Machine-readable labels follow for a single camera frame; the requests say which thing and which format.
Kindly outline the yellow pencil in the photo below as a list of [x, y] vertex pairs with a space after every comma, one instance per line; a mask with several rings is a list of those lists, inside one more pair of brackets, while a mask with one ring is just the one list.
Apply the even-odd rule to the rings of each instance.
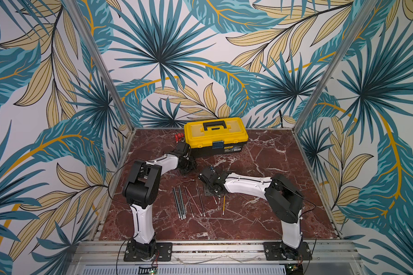
[[226, 196], [224, 195], [223, 197], [223, 203], [222, 203], [222, 212], [221, 215], [224, 215], [226, 209]]

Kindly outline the yellow black toolbox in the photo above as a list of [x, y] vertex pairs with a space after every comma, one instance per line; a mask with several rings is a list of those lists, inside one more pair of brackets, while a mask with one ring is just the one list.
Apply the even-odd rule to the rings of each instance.
[[240, 152], [249, 140], [241, 118], [190, 122], [184, 135], [194, 158]]

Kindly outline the red capped pencil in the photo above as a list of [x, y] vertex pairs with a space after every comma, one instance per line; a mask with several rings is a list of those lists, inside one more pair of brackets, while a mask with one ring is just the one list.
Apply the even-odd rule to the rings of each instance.
[[199, 213], [199, 216], [202, 217], [202, 216], [203, 216], [203, 215], [202, 215], [202, 212], [201, 212], [200, 208], [198, 207], [196, 201], [194, 200], [194, 197], [193, 197], [192, 194], [190, 193], [189, 189], [188, 189], [188, 188], [186, 188], [186, 189], [187, 189], [187, 193], [188, 193], [190, 199], [192, 200], [193, 204], [195, 205], [195, 208], [197, 209], [197, 211], [198, 211], [198, 213]]

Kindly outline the green pencil with eraser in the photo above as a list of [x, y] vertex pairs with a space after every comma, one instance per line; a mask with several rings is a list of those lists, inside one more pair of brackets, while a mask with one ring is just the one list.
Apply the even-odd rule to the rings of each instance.
[[186, 209], [186, 206], [185, 206], [185, 201], [184, 201], [184, 199], [183, 199], [182, 191], [180, 191], [180, 199], [181, 199], [181, 204], [182, 204], [182, 210], [183, 210], [183, 214], [184, 214], [184, 219], [186, 219], [186, 218], [187, 218], [187, 209]]

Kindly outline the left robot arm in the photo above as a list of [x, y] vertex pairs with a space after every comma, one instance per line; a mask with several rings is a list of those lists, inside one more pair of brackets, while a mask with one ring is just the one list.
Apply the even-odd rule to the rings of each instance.
[[152, 208], [157, 199], [161, 176], [173, 170], [188, 173], [196, 166], [194, 157], [172, 153], [154, 160], [133, 161], [122, 195], [132, 210], [134, 237], [131, 243], [134, 249], [142, 253], [152, 253], [156, 249]]

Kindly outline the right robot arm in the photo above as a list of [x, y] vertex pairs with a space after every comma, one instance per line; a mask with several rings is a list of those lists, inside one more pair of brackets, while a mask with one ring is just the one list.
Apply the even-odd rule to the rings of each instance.
[[302, 243], [300, 220], [304, 196], [284, 175], [260, 178], [226, 171], [219, 174], [210, 167], [203, 169], [198, 178], [215, 196], [238, 193], [266, 200], [281, 220], [282, 243], [290, 249], [299, 248]]

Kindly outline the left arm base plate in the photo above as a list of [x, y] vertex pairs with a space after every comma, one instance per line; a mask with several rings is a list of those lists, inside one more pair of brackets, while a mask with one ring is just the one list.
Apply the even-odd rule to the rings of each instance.
[[158, 262], [170, 262], [172, 259], [173, 244], [171, 242], [155, 242], [141, 244], [136, 241], [127, 244], [124, 262], [145, 262], [157, 260]]

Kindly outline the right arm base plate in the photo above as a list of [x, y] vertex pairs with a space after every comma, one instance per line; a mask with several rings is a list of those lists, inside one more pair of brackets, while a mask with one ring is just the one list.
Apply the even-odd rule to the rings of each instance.
[[264, 242], [263, 250], [267, 261], [311, 260], [311, 249], [307, 242], [301, 241], [298, 248], [287, 246], [282, 241]]

